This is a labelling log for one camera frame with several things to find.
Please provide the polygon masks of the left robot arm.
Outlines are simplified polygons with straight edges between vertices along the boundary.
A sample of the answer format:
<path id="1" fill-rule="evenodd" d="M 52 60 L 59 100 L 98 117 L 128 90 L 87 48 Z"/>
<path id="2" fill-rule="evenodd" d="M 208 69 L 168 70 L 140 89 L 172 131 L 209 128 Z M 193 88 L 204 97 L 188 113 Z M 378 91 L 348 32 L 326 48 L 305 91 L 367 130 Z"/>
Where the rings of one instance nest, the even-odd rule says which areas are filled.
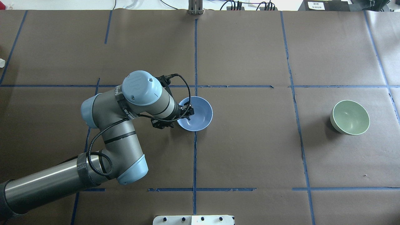
<path id="1" fill-rule="evenodd" d="M 173 127 L 194 114 L 191 101 L 177 104 L 169 89 L 179 74 L 154 77 L 144 70 L 131 72 L 121 85 L 99 93 L 81 105 L 88 127 L 99 133 L 87 151 L 43 171 L 1 184 L 1 221 L 116 179 L 128 185 L 148 172 L 132 120 L 144 117 L 157 129 Z"/>

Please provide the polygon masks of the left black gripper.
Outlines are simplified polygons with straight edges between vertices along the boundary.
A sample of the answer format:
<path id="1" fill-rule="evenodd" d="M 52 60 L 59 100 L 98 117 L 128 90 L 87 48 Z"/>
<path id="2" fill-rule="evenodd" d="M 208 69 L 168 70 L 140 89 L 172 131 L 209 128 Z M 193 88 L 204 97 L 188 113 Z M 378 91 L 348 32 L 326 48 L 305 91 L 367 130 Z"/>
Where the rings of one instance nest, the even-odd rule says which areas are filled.
<path id="1" fill-rule="evenodd" d="M 178 104 L 178 112 L 179 115 L 177 117 L 177 121 L 180 119 L 188 119 L 190 121 L 191 120 L 190 117 L 195 114 L 194 108 L 192 107 L 191 104 L 184 104 L 184 105 Z"/>

